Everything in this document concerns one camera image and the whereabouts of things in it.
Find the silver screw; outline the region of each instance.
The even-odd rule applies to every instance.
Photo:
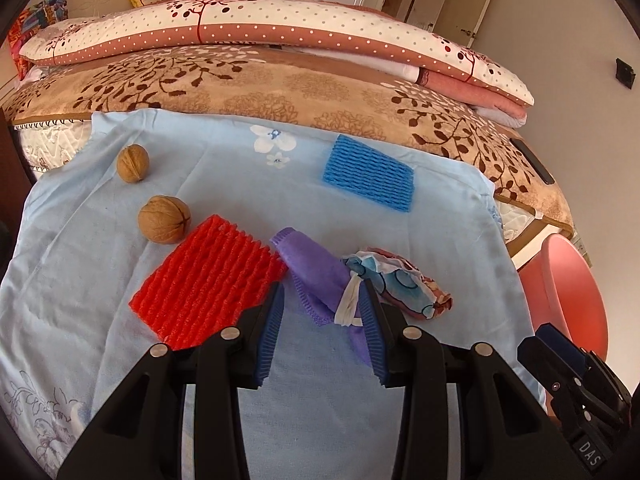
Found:
[[[162,357],[166,355],[169,351],[169,347],[163,343],[158,343],[157,345],[153,345],[149,350],[151,357]]]
[[[476,345],[476,353],[484,357],[489,357],[492,353],[494,353],[494,347],[492,347],[489,343],[478,343]]]
[[[422,337],[422,330],[417,326],[408,326],[402,330],[402,335],[407,339],[420,339]]]
[[[228,326],[222,329],[222,332],[220,332],[220,337],[227,341],[231,341],[232,339],[237,339],[240,337],[240,331],[235,326]]]

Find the pink plastic bin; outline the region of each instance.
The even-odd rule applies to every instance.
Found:
[[[607,358],[609,331],[602,297],[587,262],[569,240],[548,236],[518,273],[534,330],[550,322],[576,346]]]

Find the walnut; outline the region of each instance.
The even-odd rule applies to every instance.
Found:
[[[138,144],[127,146],[118,154],[116,170],[122,180],[135,184],[149,171],[149,154]]]
[[[140,231],[156,244],[177,244],[190,224],[189,207],[174,196],[153,196],[138,213]]]

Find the white strap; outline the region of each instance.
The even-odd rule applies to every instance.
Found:
[[[344,289],[340,298],[340,303],[335,311],[334,323],[340,326],[362,326],[362,320],[356,316],[358,307],[358,292],[362,279],[355,272],[351,271],[351,279]]]

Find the polka dot quilt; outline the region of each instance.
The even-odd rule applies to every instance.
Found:
[[[168,0],[41,31],[21,56],[40,66],[66,65],[150,48],[262,43],[327,48],[434,72],[531,106],[512,72],[437,34],[361,7],[313,0]]]

